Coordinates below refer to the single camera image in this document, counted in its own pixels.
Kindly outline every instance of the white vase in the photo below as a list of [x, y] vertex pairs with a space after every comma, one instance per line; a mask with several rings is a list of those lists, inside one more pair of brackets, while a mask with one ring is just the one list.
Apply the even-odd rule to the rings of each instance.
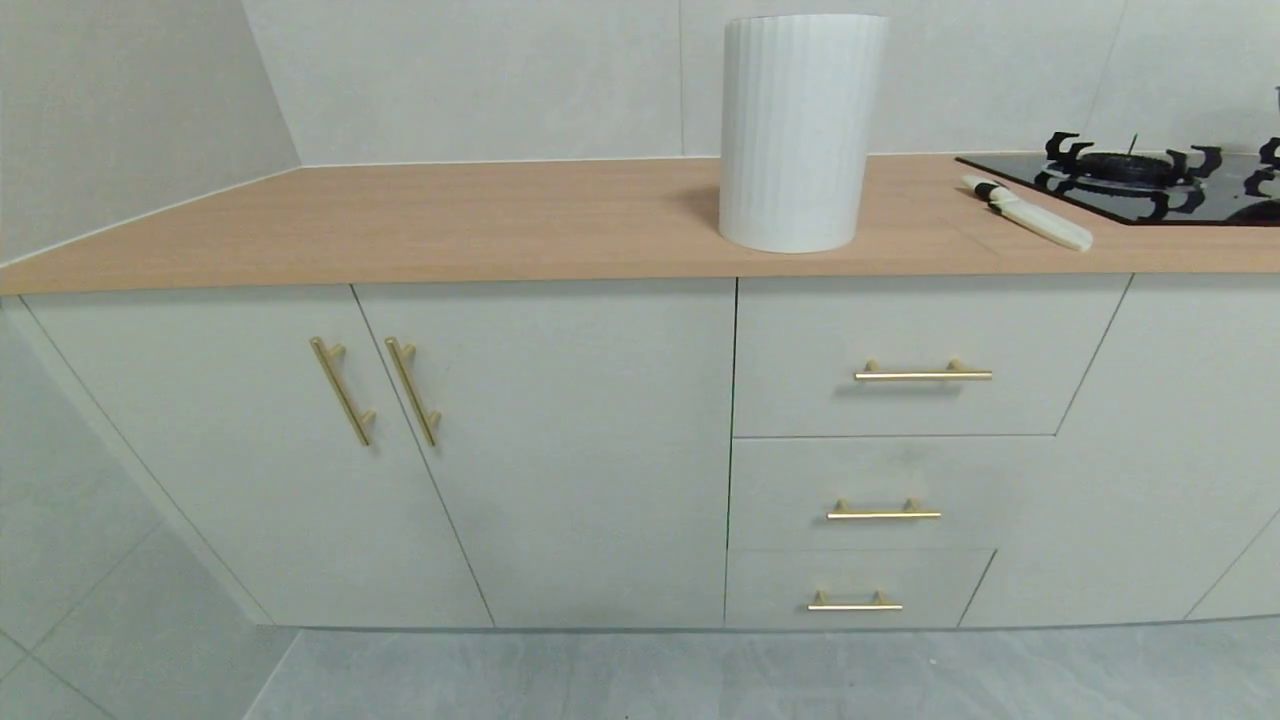
[[888, 19], [783, 15], [724, 28], [719, 232], [817, 252], [858, 231]]

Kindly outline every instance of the gas stove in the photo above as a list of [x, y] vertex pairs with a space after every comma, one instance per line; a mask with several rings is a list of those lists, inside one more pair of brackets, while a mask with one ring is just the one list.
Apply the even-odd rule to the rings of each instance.
[[1165, 156], [1085, 152], [1092, 142], [1056, 132], [1044, 155], [956, 158], [1129, 225], [1280, 225], [1280, 137], [1256, 155], [1192, 145]]

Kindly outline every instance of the kitchen counter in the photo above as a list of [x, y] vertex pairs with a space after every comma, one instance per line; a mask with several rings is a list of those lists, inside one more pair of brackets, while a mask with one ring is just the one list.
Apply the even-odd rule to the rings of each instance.
[[852, 243], [810, 255], [716, 231], [714, 159], [303, 168], [0, 269], [0, 293], [768, 275], [1274, 273], [1272, 228], [1130, 227], [1039, 193], [1079, 254], [988, 211], [950, 155], [869, 160]]

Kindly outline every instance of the knife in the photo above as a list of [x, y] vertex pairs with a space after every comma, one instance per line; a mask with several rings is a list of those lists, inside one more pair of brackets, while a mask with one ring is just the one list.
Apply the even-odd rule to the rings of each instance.
[[1039, 205], [1027, 202], [998, 182], [978, 176], [964, 176], [960, 179], [974, 195], [986, 200], [992, 210], [1036, 234], [1080, 252], [1093, 246], [1093, 233]]

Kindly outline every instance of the drawer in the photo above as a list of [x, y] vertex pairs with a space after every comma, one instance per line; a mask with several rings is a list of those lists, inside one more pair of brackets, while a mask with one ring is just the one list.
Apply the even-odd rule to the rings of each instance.
[[[1129, 275], [744, 278], [737, 437], [1053, 434]], [[942, 370], [989, 382], [858, 382]]]
[[[1052, 437], [735, 439], [732, 550], [998, 547], [1052, 462]], [[850, 518], [900, 511], [940, 518]]]
[[[724, 625], [739, 629], [955, 628], [978, 589], [991, 550], [731, 552]], [[873, 603], [902, 610], [809, 610]]]

